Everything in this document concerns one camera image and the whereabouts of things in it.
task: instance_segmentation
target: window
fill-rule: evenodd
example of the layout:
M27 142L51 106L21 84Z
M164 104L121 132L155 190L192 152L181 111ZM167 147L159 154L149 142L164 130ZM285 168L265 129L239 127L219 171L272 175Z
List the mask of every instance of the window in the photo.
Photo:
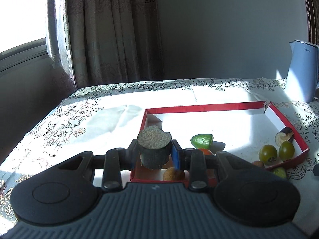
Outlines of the window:
M0 53L45 37L45 0L0 0Z

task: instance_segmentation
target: white kettle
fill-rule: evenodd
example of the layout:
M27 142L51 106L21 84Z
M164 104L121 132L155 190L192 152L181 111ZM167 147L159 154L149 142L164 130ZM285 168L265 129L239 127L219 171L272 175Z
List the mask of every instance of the white kettle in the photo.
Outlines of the white kettle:
M310 42L289 42L292 51L285 92L293 100L312 102L319 88L319 46Z

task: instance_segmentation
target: tablecloth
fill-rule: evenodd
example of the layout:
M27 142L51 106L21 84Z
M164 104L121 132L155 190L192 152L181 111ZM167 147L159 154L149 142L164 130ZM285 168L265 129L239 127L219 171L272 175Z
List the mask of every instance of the tablecloth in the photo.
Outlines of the tablecloth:
M288 170L301 201L294 223L307 234L319 225L319 102L292 101L286 80L190 79L101 85L77 90L39 122L0 166L0 234L17 222L13 188L82 151L95 155L124 147L137 137L145 108L269 100L310 147L306 161Z

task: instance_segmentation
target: red cardboard tray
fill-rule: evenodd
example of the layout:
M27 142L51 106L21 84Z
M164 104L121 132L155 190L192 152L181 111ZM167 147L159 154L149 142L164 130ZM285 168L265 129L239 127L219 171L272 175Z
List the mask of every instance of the red cardboard tray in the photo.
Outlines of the red cardboard tray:
M176 139L182 148L193 147L190 143L192 136L211 133L214 135L211 151L228 151L251 163L259 160L258 152L265 144L271 144L278 150L275 135L286 126L292 128L295 135L292 142L295 146L293 159L282 162L278 157L271 166L266 166L267 170L275 167L292 168L304 162L309 151L308 145L294 126L271 102L266 101L146 109L140 130L150 125L157 125L163 131L170 132L172 139ZM149 170L138 159L130 180L169 183L171 181L162 180L162 175L166 168L172 166L170 159L162 170ZM188 176L185 171L185 180L181 181L186 186ZM214 176L210 175L210 186L215 186L216 183Z

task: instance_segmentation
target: gray ribbed cover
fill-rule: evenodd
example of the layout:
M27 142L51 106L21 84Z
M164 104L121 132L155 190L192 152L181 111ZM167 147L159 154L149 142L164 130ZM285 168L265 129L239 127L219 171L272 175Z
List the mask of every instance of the gray ribbed cover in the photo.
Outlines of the gray ribbed cover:
M97 207L75 222L36 227L19 222L4 239L303 239L287 223L272 228L240 225L224 216L205 194L183 184L129 183L121 192L107 193Z

